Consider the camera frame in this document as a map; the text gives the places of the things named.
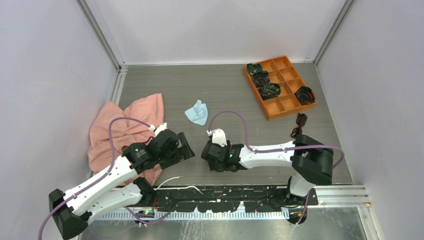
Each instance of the tray compartment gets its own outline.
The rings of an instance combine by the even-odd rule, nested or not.
[[[281,69],[280,73],[285,81],[299,78],[299,74],[296,72],[295,68],[292,66]]]
[[[268,71],[268,73],[273,71],[278,71],[278,68],[272,59],[266,61],[260,61],[258,64],[262,65],[264,71]]]
[[[295,108],[300,108],[302,106],[293,93],[289,95],[281,96],[278,99],[281,101],[281,104],[284,107],[284,109],[288,111],[293,110]]]
[[[277,115],[285,110],[278,97],[265,100],[263,103],[265,104],[266,111],[270,116]]]
[[[284,96],[284,95],[289,95],[289,94],[292,94],[293,93],[292,90],[290,89],[289,85],[287,84],[287,82],[280,82],[279,83],[279,87],[281,88],[280,97],[281,96]]]
[[[292,63],[289,61],[289,59],[286,56],[277,57],[277,58],[274,58],[273,60],[274,60],[275,66],[278,69],[293,67]]]
[[[305,86],[305,83],[300,78],[287,81],[292,93],[295,93],[300,87]]]
[[[280,71],[269,72],[268,76],[271,83],[279,84],[281,82],[284,82],[283,75],[281,75]]]

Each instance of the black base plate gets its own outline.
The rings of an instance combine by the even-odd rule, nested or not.
[[[186,186],[166,186],[164,188],[183,188]],[[282,207],[303,206],[305,199],[291,196],[286,198],[287,186],[280,185],[200,185],[194,188],[164,189],[155,191],[156,207],[160,212],[177,211],[190,213],[197,208],[201,213],[211,210],[214,213],[234,212],[243,202],[245,211],[280,212]],[[134,207],[152,207],[154,197],[148,204],[136,204]],[[311,189],[309,206],[318,205],[315,189]]]

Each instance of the metal frame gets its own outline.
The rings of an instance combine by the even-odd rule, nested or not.
[[[287,186],[277,186],[277,188],[287,188]],[[377,234],[373,220],[369,215],[368,208],[371,208],[370,200],[367,191],[363,185],[330,185],[330,186],[316,186],[315,187],[318,205],[310,205],[308,208],[357,208],[363,224],[363,228],[369,236],[369,240],[376,240],[373,238]],[[150,210],[151,207],[132,207],[135,212]],[[250,220],[250,219],[287,219],[287,208],[281,208],[281,212],[245,212],[243,203],[240,203],[237,211],[235,212],[172,212],[166,221],[181,221],[181,220]],[[146,220],[156,220],[162,217],[164,212],[157,212],[154,218],[146,218]],[[97,221],[131,221],[134,220],[133,216],[125,209],[121,208],[110,212]]]
[[[97,36],[98,40],[100,41],[101,46],[105,50],[107,56],[109,57],[112,64],[115,66],[117,70],[121,68],[121,65],[123,61],[119,61],[116,56],[116,50],[112,50],[111,45],[109,44],[107,38],[105,37],[104,32],[102,31],[98,21],[93,15],[92,9],[87,4],[86,0],[76,0],[78,3],[81,11],[84,13],[88,23],[90,24],[91,28],[93,29],[94,34]]]
[[[111,40],[111,33],[107,28],[106,22],[104,19],[96,19],[94,17],[93,12],[100,13],[100,9],[95,3],[94,0],[76,0],[78,5],[80,6],[81,11],[84,13],[87,21],[91,25],[93,32],[99,39],[100,44],[108,55],[110,61],[117,69],[117,78],[113,85],[112,91],[110,93],[109,99],[116,104],[119,104],[122,88],[124,85],[124,80],[127,75],[128,67],[125,65],[125,61],[122,58],[119,49],[113,39]],[[337,30],[340,28],[347,14],[349,13],[353,3],[356,0],[346,0],[340,13],[338,14],[333,26],[331,27],[327,37],[325,38],[315,60],[313,61],[315,65],[319,64],[322,56],[327,50],[330,42],[335,36]],[[353,207],[357,208],[359,216],[361,218],[361,222],[363,225],[363,229],[365,231],[366,237],[369,240],[378,240],[378,232],[376,230],[372,214],[370,210],[372,210],[372,205],[370,204],[368,194],[363,185],[331,185],[331,186],[317,186],[316,189],[316,197],[318,198],[318,205],[309,206],[309,208],[345,208],[345,207]],[[240,211],[243,211],[243,205],[240,205]],[[134,207],[135,211],[147,210],[147,208],[143,207]],[[168,216],[165,220],[176,220],[176,219],[184,219],[184,220],[193,220],[195,217],[201,217],[204,219],[204,216],[192,212],[185,213],[184,215],[175,213],[173,215]],[[222,219],[222,214],[209,215],[207,219]],[[234,214],[227,215],[226,219],[237,219],[237,218],[252,218],[254,219],[280,219],[285,218],[284,210],[280,214],[278,212],[272,213],[269,216],[253,216],[253,215],[243,215],[243,214]],[[132,216],[128,216],[123,214],[122,209],[118,209],[117,211],[106,214],[105,216],[99,218],[98,220],[133,220]]]
[[[333,37],[336,35],[336,32],[339,30],[339,27],[342,25],[343,21],[345,20],[346,16],[348,15],[352,5],[356,2],[356,0],[346,0],[343,4],[343,7],[341,8],[340,12],[337,15],[337,18],[335,19],[334,24],[332,25],[330,31],[327,34],[327,37],[325,38],[324,42],[322,43],[321,48],[318,51],[318,54],[315,57],[315,60],[313,63],[315,65],[318,65],[321,58],[323,57],[324,53],[326,52],[327,48],[329,47],[331,41],[333,40]]]

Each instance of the sunglasses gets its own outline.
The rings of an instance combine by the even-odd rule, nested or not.
[[[291,131],[290,136],[292,138],[296,138],[296,135],[302,134],[302,127],[305,126],[306,120],[308,120],[308,116],[306,116],[306,114],[303,114],[303,113],[297,114],[296,124],[298,127],[293,128],[293,130]]]

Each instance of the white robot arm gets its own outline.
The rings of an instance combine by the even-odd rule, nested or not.
[[[207,131],[207,135],[210,139],[201,158],[208,161],[211,171],[237,172],[261,166],[294,168],[297,174],[288,180],[288,189],[290,195],[301,198],[315,185],[332,183],[333,150],[313,148],[284,151],[296,146],[322,145],[306,135],[298,135],[296,140],[282,144],[250,147],[244,144],[231,145],[224,131],[219,128]]]
[[[53,214],[62,238],[74,238],[95,219],[111,211],[128,205],[149,203],[154,190],[142,177],[123,188],[114,188],[157,164],[161,169],[165,169],[194,156],[184,133],[176,134],[164,123],[154,131],[154,138],[148,144],[137,142],[125,149],[110,171],[108,166],[76,187],[66,191],[52,191],[48,195],[50,211],[65,199],[72,198]],[[76,195],[105,174],[107,175],[104,179]]]

